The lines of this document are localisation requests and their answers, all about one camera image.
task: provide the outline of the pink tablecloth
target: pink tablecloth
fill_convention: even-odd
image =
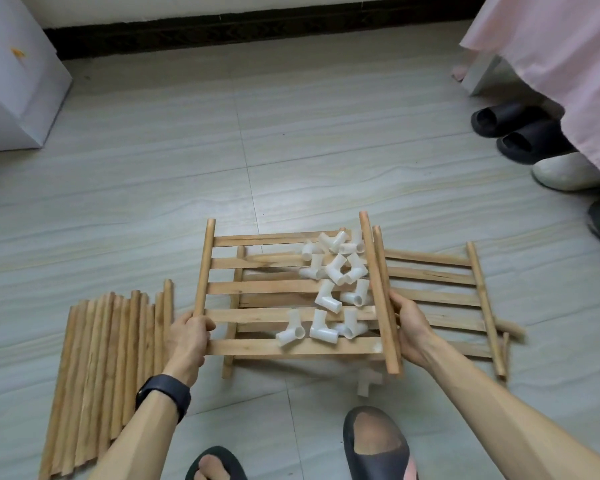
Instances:
[[[561,104],[565,136],[600,168],[600,0],[487,0],[461,45]]]

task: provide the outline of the pile of white connectors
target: pile of white connectors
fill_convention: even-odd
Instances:
[[[362,241],[362,233],[353,230],[351,239],[346,232],[340,231],[336,237],[329,237],[325,233],[318,236],[318,242],[306,241],[302,247],[303,261],[311,262],[308,267],[302,267],[298,271],[302,278],[320,281],[318,296],[315,304],[326,308],[326,310],[339,314],[342,311],[342,302],[355,306],[365,306],[372,301],[369,290],[369,280],[363,279],[368,274],[367,267],[358,256],[365,251]],[[336,255],[330,263],[323,266],[325,256]],[[342,273],[342,267],[349,262],[351,269]],[[344,284],[356,284],[355,291],[340,293],[340,299],[332,297],[334,286]],[[338,323],[335,328],[329,328],[326,323],[327,311],[315,309],[313,322],[309,329],[309,337],[323,340],[331,344],[338,342],[338,336],[353,339],[368,330],[365,323],[358,322],[358,310],[347,307],[344,310],[344,322]],[[289,324],[286,330],[276,334],[281,345],[286,345],[293,340],[304,339],[304,327],[300,320],[298,309],[288,312]]]

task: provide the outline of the marble-patterned floor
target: marble-patterned floor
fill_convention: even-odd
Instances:
[[[0,480],[37,475],[76,300],[153,293],[172,278],[184,309],[207,217],[220,234],[272,233],[352,226],[360,209],[388,247],[477,243],[496,314],[528,329],[513,346],[512,392],[600,452],[591,198],[540,187],[472,133],[485,99],[449,77],[467,26],[68,63],[75,82],[44,149],[0,153]],[[342,420],[361,403],[400,423],[421,478],[501,477],[415,367],[360,399],[358,364],[250,363],[222,381],[216,359],[164,479],[184,478],[213,444],[251,479],[347,479]]]

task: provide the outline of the white shoe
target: white shoe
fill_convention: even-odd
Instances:
[[[545,187],[563,192],[600,186],[600,170],[580,152],[540,160],[531,174]]]

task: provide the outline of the left hand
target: left hand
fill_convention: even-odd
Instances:
[[[193,386],[198,379],[198,369],[205,362],[209,332],[215,328],[216,324],[209,317],[195,317],[192,312],[179,316],[169,330],[169,361],[163,374],[172,376],[189,387]]]

